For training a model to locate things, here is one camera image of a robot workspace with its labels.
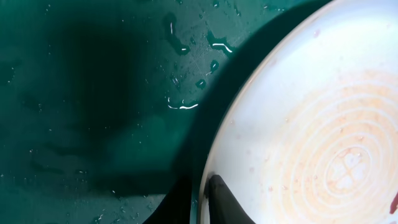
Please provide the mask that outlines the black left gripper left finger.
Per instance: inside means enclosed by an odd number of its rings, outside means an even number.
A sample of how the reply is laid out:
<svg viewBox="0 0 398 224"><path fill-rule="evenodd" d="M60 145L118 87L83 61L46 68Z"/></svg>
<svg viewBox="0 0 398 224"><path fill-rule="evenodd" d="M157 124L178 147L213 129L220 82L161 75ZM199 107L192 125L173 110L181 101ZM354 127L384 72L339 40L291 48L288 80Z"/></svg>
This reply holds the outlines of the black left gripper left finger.
<svg viewBox="0 0 398 224"><path fill-rule="evenodd" d="M143 224L189 224L192 181L182 177Z"/></svg>

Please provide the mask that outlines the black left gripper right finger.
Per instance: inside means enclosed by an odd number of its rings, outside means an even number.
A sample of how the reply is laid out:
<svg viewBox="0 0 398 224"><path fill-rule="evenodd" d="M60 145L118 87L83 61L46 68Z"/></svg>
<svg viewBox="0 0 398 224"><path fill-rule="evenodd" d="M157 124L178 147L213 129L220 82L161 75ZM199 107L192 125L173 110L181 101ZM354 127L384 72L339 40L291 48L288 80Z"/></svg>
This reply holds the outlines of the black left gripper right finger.
<svg viewBox="0 0 398 224"><path fill-rule="evenodd" d="M211 224L255 224L220 175L212 175L205 185Z"/></svg>

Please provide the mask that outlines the light blue plate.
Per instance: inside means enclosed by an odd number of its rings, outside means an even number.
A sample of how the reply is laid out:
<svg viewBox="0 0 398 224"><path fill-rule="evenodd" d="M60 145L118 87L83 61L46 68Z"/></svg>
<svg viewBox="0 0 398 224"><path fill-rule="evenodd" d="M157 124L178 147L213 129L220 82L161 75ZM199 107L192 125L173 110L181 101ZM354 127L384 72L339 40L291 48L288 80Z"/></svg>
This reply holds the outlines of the light blue plate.
<svg viewBox="0 0 398 224"><path fill-rule="evenodd" d="M219 175L255 223L397 222L397 1L331 1L259 64L218 130Z"/></svg>

